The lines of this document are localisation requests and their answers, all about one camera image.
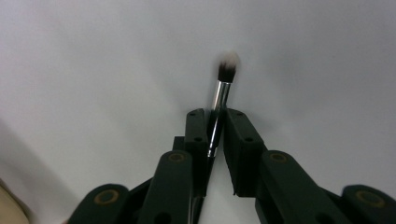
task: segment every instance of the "gray background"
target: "gray background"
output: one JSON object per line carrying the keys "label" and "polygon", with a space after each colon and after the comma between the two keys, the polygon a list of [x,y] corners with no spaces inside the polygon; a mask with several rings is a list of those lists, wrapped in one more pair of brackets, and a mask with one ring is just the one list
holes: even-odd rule
{"label": "gray background", "polygon": [[[185,115],[211,104],[224,50],[229,107],[322,187],[396,198],[396,2],[0,1],[0,178],[61,223],[105,183],[150,178]],[[259,223],[219,152],[201,223]]]}

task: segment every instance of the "brush bristles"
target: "brush bristles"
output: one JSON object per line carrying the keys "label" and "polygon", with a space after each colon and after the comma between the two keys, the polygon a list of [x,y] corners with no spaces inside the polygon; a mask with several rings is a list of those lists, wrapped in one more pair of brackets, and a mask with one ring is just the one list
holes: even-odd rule
{"label": "brush bristles", "polygon": [[232,83],[238,63],[239,57],[235,52],[225,54],[219,65],[219,81]]}

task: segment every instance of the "silver ferrule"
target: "silver ferrule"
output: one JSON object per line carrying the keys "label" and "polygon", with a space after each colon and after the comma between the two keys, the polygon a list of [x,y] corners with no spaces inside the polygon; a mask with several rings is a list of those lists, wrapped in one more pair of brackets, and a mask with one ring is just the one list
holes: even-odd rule
{"label": "silver ferrule", "polygon": [[207,125],[207,136],[209,140],[209,150],[207,151],[208,157],[216,156],[230,87],[231,83],[228,82],[218,81],[216,84],[216,93],[213,99],[213,105]]}

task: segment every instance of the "beige object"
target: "beige object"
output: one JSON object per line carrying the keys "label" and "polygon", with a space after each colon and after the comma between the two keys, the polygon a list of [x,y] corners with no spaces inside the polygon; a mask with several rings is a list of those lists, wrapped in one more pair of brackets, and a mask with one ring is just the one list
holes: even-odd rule
{"label": "beige object", "polygon": [[0,186],[0,224],[29,224],[18,203]]}

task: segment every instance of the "black and white bristles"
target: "black and white bristles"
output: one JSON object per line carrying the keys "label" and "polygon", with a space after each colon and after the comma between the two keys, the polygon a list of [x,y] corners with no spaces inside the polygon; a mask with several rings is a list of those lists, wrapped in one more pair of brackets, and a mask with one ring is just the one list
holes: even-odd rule
{"label": "black and white bristles", "polygon": [[219,65],[219,81],[233,83],[236,66],[239,64],[239,57],[236,52],[224,54]]}

